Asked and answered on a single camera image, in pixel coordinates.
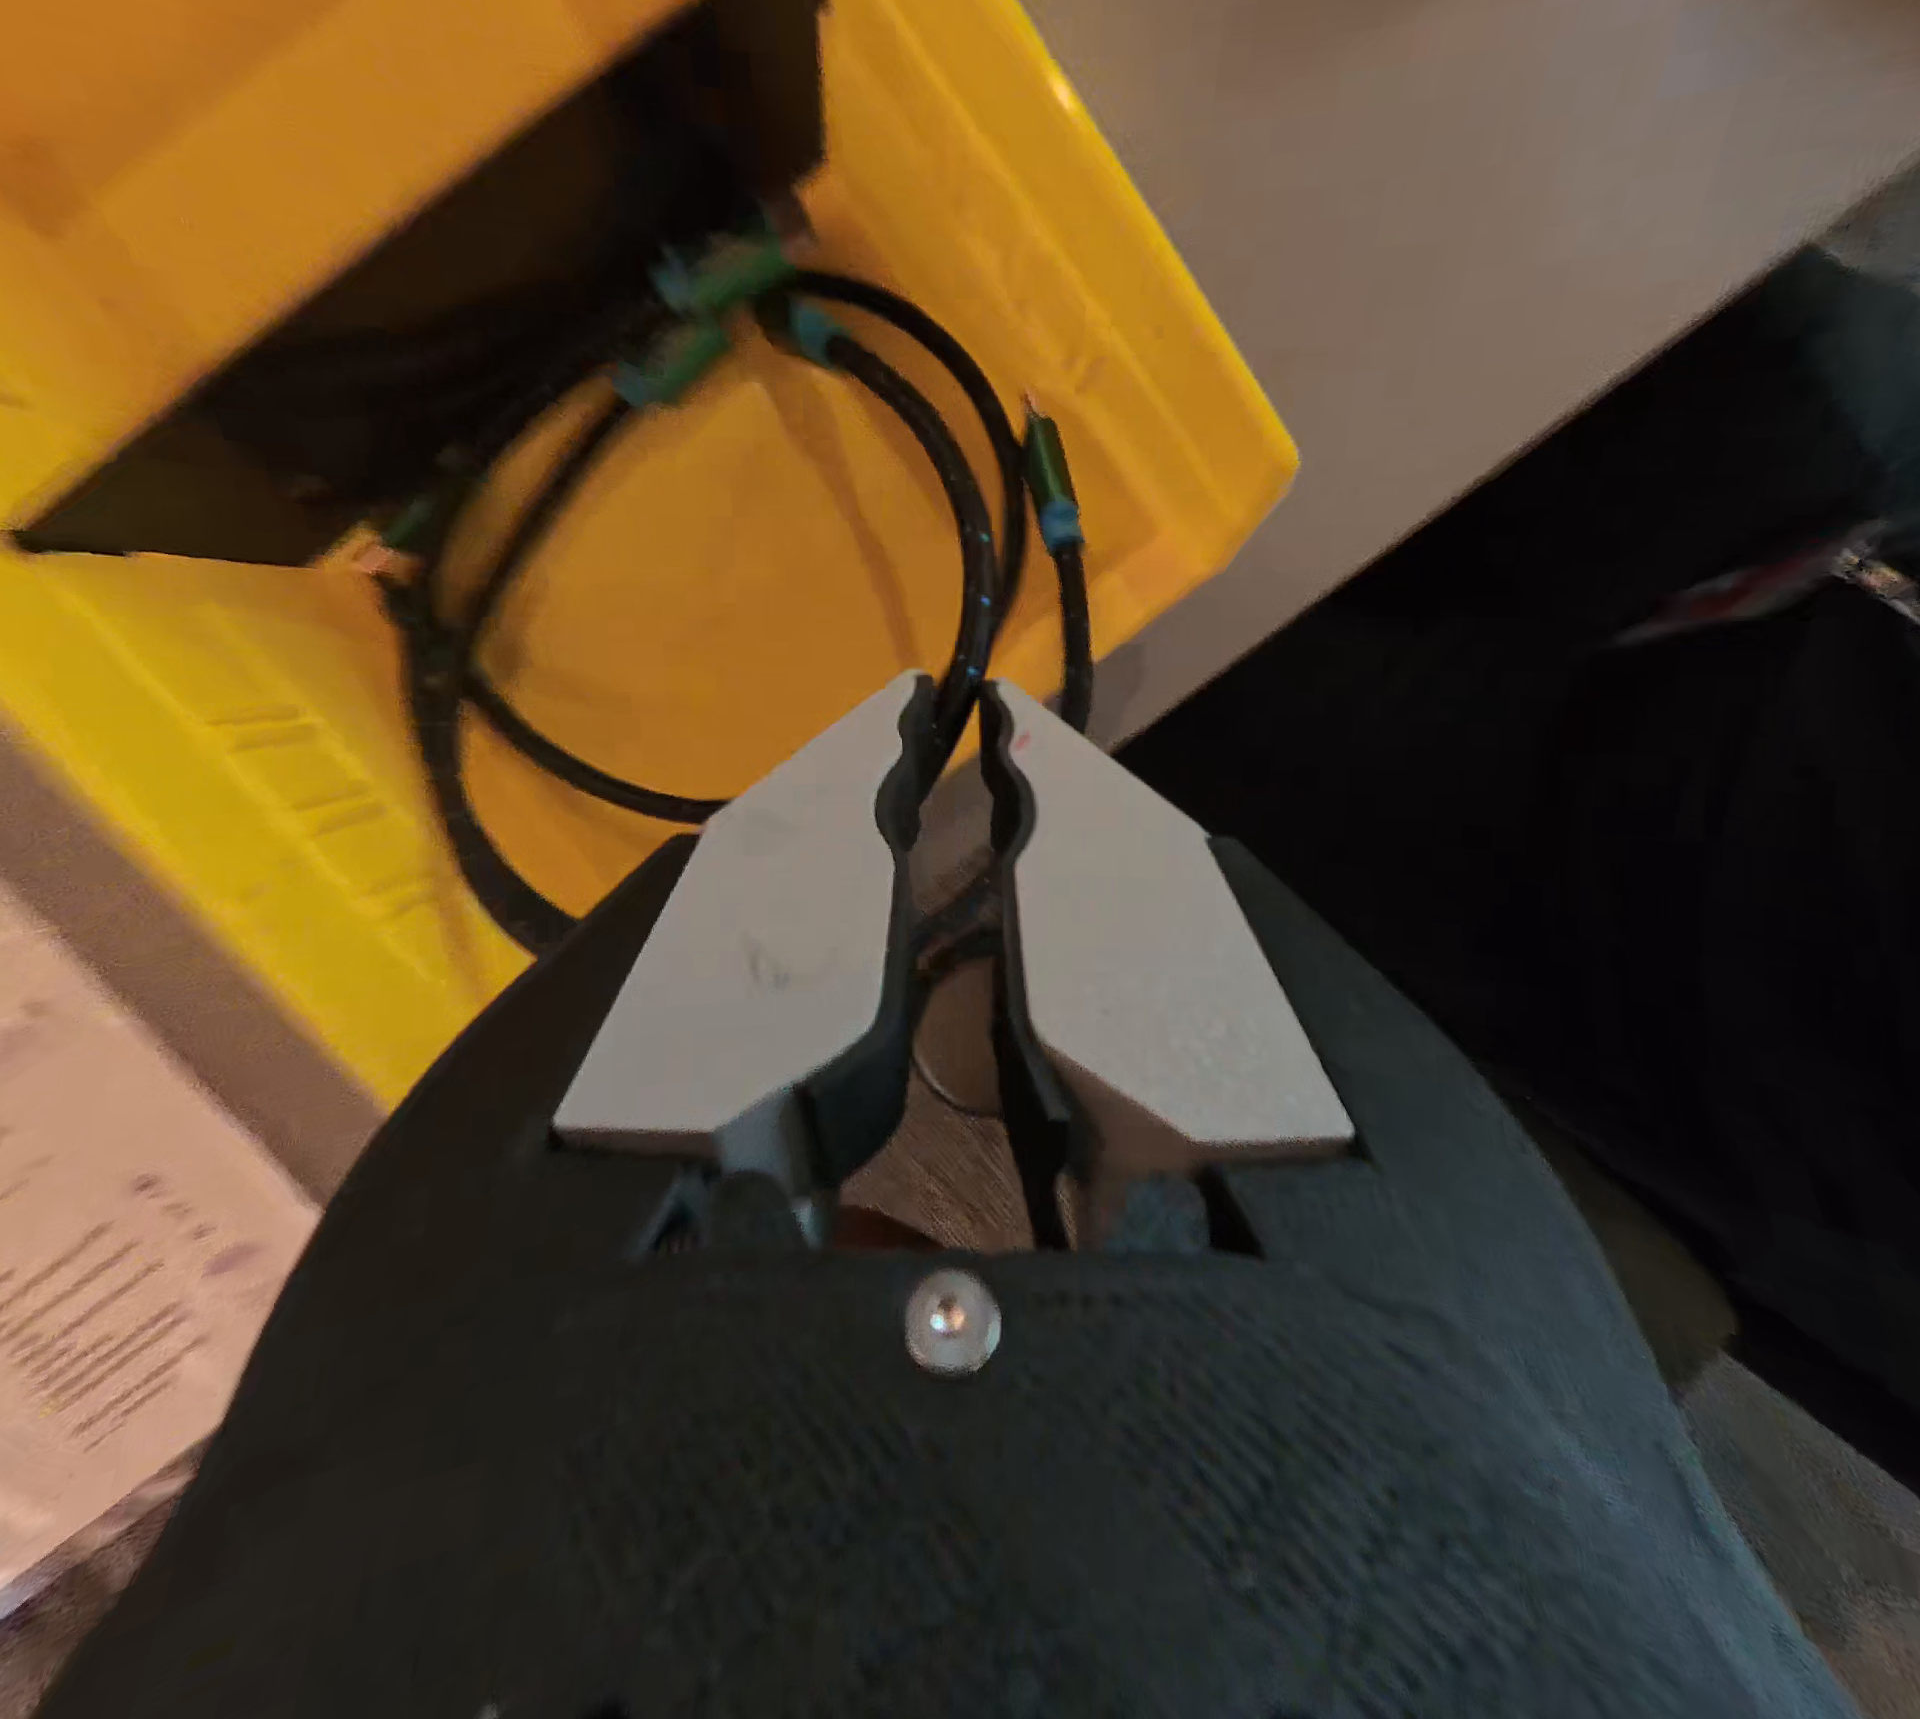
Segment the yellow plastic bin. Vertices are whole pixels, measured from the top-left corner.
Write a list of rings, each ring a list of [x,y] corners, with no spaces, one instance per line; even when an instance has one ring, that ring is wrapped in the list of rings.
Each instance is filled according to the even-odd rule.
[[[460,628],[657,282],[768,240],[1057,423],[1096,650],[1296,477],[1019,0],[2,0],[2,714],[385,1104],[525,963],[391,586],[678,809],[948,663],[937,467],[749,301]]]

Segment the printed paper sheet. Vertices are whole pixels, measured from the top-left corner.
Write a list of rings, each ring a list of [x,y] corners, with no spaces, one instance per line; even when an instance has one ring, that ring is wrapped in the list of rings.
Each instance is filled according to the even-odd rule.
[[[177,1484],[319,1214],[2,894],[2,1613]]]

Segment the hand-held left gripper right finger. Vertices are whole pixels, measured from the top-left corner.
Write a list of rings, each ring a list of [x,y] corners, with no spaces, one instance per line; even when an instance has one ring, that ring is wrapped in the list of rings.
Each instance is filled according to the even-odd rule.
[[[1010,681],[979,725],[998,1122],[1033,1243],[1096,1247],[1153,1179],[1354,1157],[1209,833]]]

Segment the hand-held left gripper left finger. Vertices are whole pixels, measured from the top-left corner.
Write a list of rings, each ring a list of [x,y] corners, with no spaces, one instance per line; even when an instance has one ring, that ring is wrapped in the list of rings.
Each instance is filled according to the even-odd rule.
[[[937,688],[901,674],[714,815],[552,1131],[827,1203],[898,1131]]]

